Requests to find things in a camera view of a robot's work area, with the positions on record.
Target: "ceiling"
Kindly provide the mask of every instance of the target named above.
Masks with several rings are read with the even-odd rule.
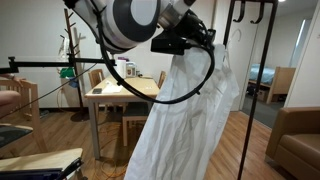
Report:
[[[317,3],[318,0],[286,0],[285,2],[279,2],[277,15],[282,16],[306,9],[315,9]]]

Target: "hanger hook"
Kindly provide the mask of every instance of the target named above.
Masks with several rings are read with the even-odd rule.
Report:
[[[263,18],[263,14],[264,14],[264,2],[261,2],[261,3],[260,3],[259,18],[257,19],[256,22],[254,22],[253,20],[251,20],[250,23],[252,23],[252,24],[258,24],[258,23],[260,23],[260,21],[261,21],[262,18]]]
[[[246,1],[245,0],[241,0],[241,11],[240,11],[240,16],[238,19],[234,19],[234,22],[241,22],[243,17],[244,17],[244,11],[246,8]]]

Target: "white garment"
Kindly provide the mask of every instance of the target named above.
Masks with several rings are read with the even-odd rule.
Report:
[[[224,48],[216,48],[220,62],[200,95],[173,105],[154,104],[130,159],[126,180],[200,180],[216,148],[239,88],[223,65]],[[210,58],[192,48],[174,56],[170,73],[157,97],[171,100],[194,89],[205,77]]]

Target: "black cable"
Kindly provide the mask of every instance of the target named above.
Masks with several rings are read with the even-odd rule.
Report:
[[[82,76],[84,73],[88,72],[90,69],[92,69],[92,68],[93,68],[94,66],[96,66],[96,65],[97,65],[97,63],[95,63],[95,64],[94,64],[94,65],[92,65],[89,69],[87,69],[87,70],[83,71],[83,72],[82,72],[82,73],[80,73],[79,75],[75,76],[75,77],[74,77],[74,79],[78,78],[79,76]],[[4,116],[0,117],[0,119],[4,118],[4,117],[6,117],[6,116],[8,116],[8,115],[10,115],[10,114],[12,114],[12,113],[15,113],[15,112],[19,111],[20,109],[22,109],[22,108],[24,108],[24,107],[27,107],[27,106],[29,106],[30,104],[32,104],[32,103],[34,103],[34,102],[36,102],[36,101],[38,101],[38,100],[40,100],[40,99],[42,99],[42,98],[44,98],[44,97],[48,96],[49,94],[53,93],[54,91],[58,90],[58,89],[59,89],[59,88],[61,88],[62,86],[64,86],[64,85],[66,85],[67,83],[69,83],[70,81],[71,81],[71,80],[69,80],[69,81],[67,81],[67,82],[63,83],[62,85],[58,86],[57,88],[53,89],[52,91],[50,91],[50,92],[48,92],[48,93],[46,93],[46,94],[42,95],[41,97],[39,97],[39,98],[37,98],[37,99],[35,99],[35,100],[31,101],[30,103],[25,104],[25,105],[21,106],[20,108],[15,109],[14,111],[12,111],[12,112],[10,112],[10,113],[8,113],[8,114],[6,114],[6,115],[4,115]]]
[[[203,50],[205,50],[211,59],[211,64],[209,66],[209,69],[207,71],[207,74],[204,78],[204,80],[196,87],[194,88],[192,91],[190,91],[189,93],[176,98],[174,100],[167,100],[167,101],[160,101],[154,98],[151,98],[145,94],[143,94],[142,92],[138,91],[137,89],[135,89],[134,87],[132,87],[131,85],[129,85],[127,82],[125,82],[125,80],[117,73],[117,71],[113,68],[113,65],[108,57],[107,54],[107,50],[106,50],[106,46],[104,44],[104,33],[103,33],[103,23],[102,23],[102,18],[101,18],[101,12],[103,10],[105,10],[105,8],[102,11],[99,11],[96,4],[91,0],[91,3],[93,5],[93,7],[95,9],[93,9],[93,13],[96,15],[97,17],[97,27],[98,27],[98,32],[99,32],[99,44],[100,44],[100,51],[102,54],[102,57],[105,61],[105,64],[110,72],[110,74],[117,80],[117,84],[118,85],[122,85],[124,88],[126,88],[128,91],[130,91],[132,94],[136,95],[137,97],[140,97],[141,99],[147,100],[147,101],[151,101],[153,103],[161,103],[161,104],[176,104],[179,102],[182,102],[190,97],[192,97],[194,94],[199,94],[200,93],[200,89],[202,88],[202,86],[205,84],[205,82],[209,79],[209,77],[212,75],[213,71],[214,71],[214,66],[215,66],[215,59],[214,59],[214,54],[213,54],[213,46],[211,45],[211,41],[209,42],[209,37],[208,37],[208,31],[205,28],[204,24],[201,22],[201,25],[204,27],[204,31],[205,31],[205,37],[207,39],[206,41],[206,46],[203,45],[190,45],[190,48],[192,47],[196,47],[196,48],[201,48]]]

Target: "cardboard box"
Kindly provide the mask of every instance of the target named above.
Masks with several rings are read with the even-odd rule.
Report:
[[[259,90],[257,99],[266,102],[268,98],[268,93],[268,90]]]

